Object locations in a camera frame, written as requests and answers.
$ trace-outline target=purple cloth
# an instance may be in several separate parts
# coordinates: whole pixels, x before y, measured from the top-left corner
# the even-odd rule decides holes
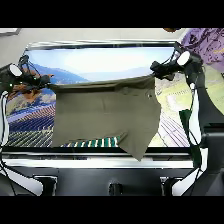
[[[181,44],[199,54],[204,63],[224,72],[224,28],[192,28]]]

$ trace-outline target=brown fabric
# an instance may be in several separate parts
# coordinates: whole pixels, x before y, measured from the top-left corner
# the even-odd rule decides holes
[[[51,85],[56,93],[52,146],[120,136],[118,146],[141,160],[159,127],[161,106],[149,76]]]

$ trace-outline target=gray wall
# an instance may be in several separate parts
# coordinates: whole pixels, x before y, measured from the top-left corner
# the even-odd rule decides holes
[[[161,28],[22,28],[19,35],[0,37],[0,66],[16,63],[27,44],[39,41],[105,39],[176,39],[184,29],[168,33]]]

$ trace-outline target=sky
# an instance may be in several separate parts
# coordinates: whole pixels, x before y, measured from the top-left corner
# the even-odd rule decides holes
[[[64,69],[88,80],[103,81],[111,79],[105,76],[106,73],[110,76],[118,73],[120,78],[150,74],[153,61],[162,63],[172,53],[172,47],[132,47],[32,50],[26,54],[34,64]]]

